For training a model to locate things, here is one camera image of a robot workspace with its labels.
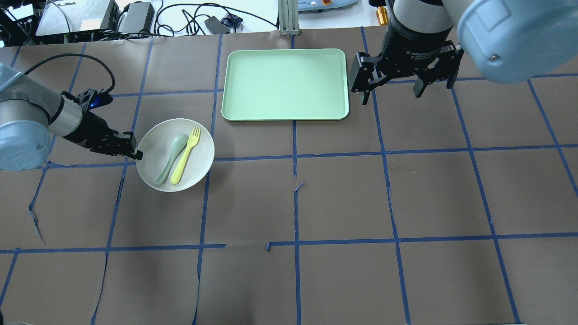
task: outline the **gold connector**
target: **gold connector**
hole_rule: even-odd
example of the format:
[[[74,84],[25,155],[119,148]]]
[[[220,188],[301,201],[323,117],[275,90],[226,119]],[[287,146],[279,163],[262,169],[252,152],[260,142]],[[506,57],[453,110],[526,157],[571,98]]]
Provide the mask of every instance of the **gold connector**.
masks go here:
[[[387,9],[386,7],[377,7],[377,21],[381,26],[387,25],[389,23],[389,19],[387,18]]]

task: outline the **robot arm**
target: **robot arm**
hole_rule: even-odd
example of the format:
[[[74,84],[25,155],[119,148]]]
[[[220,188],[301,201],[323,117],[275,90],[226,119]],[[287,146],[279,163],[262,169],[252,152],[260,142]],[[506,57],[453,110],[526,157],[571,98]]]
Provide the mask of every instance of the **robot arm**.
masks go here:
[[[76,97],[57,94],[0,64],[0,169],[19,171],[43,164],[49,132],[92,152],[142,159],[132,132],[119,134],[90,112],[111,102],[108,90],[89,89]]]
[[[451,89],[466,51],[482,75],[515,83],[562,65],[578,53],[576,0],[370,0],[390,24],[381,52],[360,52],[348,76],[362,96],[391,79],[417,75],[414,95],[446,80]],[[446,40],[457,27],[461,45]]]

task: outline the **power adapter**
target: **power adapter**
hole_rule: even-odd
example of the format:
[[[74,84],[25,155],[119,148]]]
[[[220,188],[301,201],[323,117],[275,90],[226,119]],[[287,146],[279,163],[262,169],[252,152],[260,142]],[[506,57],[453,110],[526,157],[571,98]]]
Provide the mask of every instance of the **power adapter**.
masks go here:
[[[123,34],[138,33],[143,29],[150,32],[153,16],[154,9],[150,2],[131,3],[119,31]]]
[[[205,26],[211,31],[213,34],[228,34],[229,28],[223,25],[217,17],[213,16],[207,20],[205,20]]]

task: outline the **table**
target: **table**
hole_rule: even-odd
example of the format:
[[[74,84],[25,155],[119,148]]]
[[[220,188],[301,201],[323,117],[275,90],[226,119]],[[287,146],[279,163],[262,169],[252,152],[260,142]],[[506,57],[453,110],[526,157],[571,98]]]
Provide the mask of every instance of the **table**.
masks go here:
[[[383,33],[2,49],[0,62],[19,70],[62,52],[96,56],[117,78],[114,102],[94,110],[111,127],[140,139],[185,117],[216,145],[207,177],[178,193],[146,186],[133,161],[63,139],[42,169],[0,171],[5,316],[47,325],[577,323],[576,58],[502,85],[465,57],[454,90],[435,83],[415,99],[412,81],[397,80],[367,106],[352,94],[342,121],[221,116],[232,51],[337,47],[350,60],[364,44],[377,53]],[[89,60],[52,63],[31,77],[73,93],[108,86]]]

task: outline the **metal frame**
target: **metal frame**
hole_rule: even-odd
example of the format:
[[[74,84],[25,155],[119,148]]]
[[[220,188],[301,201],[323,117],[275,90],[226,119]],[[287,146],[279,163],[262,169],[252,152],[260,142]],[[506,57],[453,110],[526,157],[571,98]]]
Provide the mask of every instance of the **metal frame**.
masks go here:
[[[279,11],[279,35],[299,35],[299,9],[297,0],[277,0]]]

